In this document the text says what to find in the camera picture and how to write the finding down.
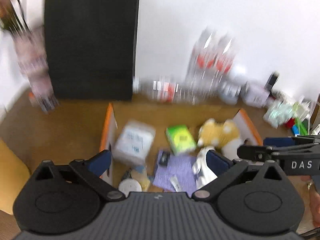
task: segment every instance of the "bottle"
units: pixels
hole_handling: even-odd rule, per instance
[[[219,39],[216,31],[206,28],[192,50],[186,81],[201,98],[213,97],[223,75],[228,74],[235,57],[233,39]]]
[[[311,135],[318,135],[320,133],[320,124],[312,131]]]
[[[170,77],[159,79],[133,78],[133,93],[143,94],[150,100],[158,102],[197,104],[202,99],[199,97],[199,89],[188,82],[176,82]]]
[[[219,84],[219,98],[229,105],[235,105],[238,102],[241,86],[226,77],[223,77]]]

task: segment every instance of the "white wall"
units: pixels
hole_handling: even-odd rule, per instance
[[[316,99],[320,92],[320,0],[140,0],[136,75],[184,77],[194,42],[213,25],[239,44],[248,77]]]
[[[20,74],[11,35],[0,31],[0,109],[8,111],[29,86],[28,79]]]

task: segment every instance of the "green item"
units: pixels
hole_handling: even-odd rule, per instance
[[[192,152],[196,149],[197,144],[186,125],[168,127],[165,133],[175,155]]]
[[[295,119],[295,125],[298,127],[300,135],[308,135],[307,129],[304,127],[303,123],[298,118]]]

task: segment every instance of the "green box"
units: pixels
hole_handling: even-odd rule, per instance
[[[168,127],[165,133],[175,155],[192,152],[196,149],[197,144],[186,125]]]

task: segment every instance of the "yellow plush toy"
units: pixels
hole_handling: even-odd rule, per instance
[[[209,119],[199,130],[199,147],[215,146],[230,160],[238,158],[237,149],[242,144],[238,127],[232,120],[216,123],[214,119]]]

